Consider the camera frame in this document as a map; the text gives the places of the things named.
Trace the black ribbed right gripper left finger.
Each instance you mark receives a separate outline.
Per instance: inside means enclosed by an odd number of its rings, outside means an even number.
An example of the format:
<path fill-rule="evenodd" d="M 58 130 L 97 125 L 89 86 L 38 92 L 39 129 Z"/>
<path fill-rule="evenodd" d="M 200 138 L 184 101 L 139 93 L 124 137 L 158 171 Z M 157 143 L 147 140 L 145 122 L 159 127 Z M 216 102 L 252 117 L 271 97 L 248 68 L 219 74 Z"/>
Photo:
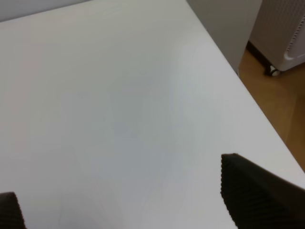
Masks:
<path fill-rule="evenodd" d="M 0 228 L 26 229 L 22 211 L 14 192 L 0 194 Z"/>

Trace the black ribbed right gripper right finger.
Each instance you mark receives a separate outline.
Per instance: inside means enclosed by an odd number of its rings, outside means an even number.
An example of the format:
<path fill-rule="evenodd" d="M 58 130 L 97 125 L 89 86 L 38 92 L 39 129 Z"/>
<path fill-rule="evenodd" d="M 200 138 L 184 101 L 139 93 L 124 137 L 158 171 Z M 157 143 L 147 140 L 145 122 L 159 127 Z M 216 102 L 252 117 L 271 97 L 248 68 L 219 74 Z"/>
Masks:
<path fill-rule="evenodd" d="M 221 156 L 221 196 L 239 229 L 305 227 L 305 190 L 239 154 Z"/>

